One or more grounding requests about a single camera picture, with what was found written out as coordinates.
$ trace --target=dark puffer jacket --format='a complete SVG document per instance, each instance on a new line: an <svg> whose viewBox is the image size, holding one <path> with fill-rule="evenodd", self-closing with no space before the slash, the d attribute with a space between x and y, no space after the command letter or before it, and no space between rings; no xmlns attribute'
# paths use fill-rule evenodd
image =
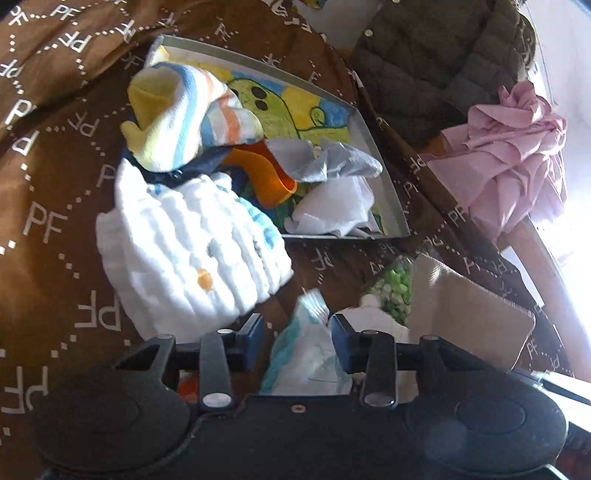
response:
<svg viewBox="0 0 591 480"><path fill-rule="evenodd" d="M378 115L421 147L465 123L472 105L498 103L534 54L534 29L512 0L400 0L377 13L350 62Z"/></svg>

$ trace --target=orange dot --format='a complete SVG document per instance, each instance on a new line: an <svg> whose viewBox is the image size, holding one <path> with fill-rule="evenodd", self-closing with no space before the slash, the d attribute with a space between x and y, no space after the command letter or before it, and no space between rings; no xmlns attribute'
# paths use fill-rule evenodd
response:
<svg viewBox="0 0 591 480"><path fill-rule="evenodd" d="M197 270L197 283L205 291L210 291L213 288L213 278L204 268Z"/></svg>

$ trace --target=black mount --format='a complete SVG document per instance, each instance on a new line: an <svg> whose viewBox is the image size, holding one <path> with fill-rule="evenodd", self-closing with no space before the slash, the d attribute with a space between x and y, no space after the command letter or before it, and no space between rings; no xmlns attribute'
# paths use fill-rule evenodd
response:
<svg viewBox="0 0 591 480"><path fill-rule="evenodd" d="M248 397L231 371L249 371L264 339L254 314L239 332L200 343L153 338L44 397L34 410L37 449L64 478L241 480L563 478L547 464L567 433L536 388L435 336L395 343L331 318L359 395ZM199 370L199 402L177 394L179 370ZM398 405L397 371L417 372L419 396Z"/></svg>

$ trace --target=metal screw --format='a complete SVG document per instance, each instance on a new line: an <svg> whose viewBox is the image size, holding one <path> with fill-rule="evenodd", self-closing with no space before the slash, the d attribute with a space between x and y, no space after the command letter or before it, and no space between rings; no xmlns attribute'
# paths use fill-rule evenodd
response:
<svg viewBox="0 0 591 480"><path fill-rule="evenodd" d="M369 393L363 401L370 407L389 407L394 403L394 399L390 395L384 393Z"/></svg>
<svg viewBox="0 0 591 480"><path fill-rule="evenodd" d="M291 412L292 413L305 413L306 412L306 407L303 405L292 405L291 406Z"/></svg>
<svg viewBox="0 0 591 480"><path fill-rule="evenodd" d="M209 393L203 397L203 404L210 408L224 408L232 403L232 397L227 393Z"/></svg>

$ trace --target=gray cloth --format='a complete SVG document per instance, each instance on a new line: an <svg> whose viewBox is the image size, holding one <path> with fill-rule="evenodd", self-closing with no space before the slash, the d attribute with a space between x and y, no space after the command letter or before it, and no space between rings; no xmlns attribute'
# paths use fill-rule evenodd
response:
<svg viewBox="0 0 591 480"><path fill-rule="evenodd" d="M525 80L535 32L512 0L386 2L350 59L379 116L420 148Z"/></svg>
<svg viewBox="0 0 591 480"><path fill-rule="evenodd" d="M320 139L320 151L306 140L265 140L267 148L292 179L317 183L339 177L377 177L382 164L350 145Z"/></svg>

